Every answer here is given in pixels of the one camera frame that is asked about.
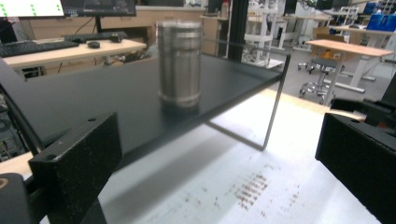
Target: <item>stainless steel canister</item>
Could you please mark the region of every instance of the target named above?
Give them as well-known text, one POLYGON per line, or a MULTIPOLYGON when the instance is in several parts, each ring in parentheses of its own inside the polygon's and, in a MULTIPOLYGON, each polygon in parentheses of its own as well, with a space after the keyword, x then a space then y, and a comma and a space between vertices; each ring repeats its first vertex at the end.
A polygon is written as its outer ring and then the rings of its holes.
POLYGON ((200 22, 157 23, 160 98, 167 108, 190 111, 198 106, 202 34, 200 22))

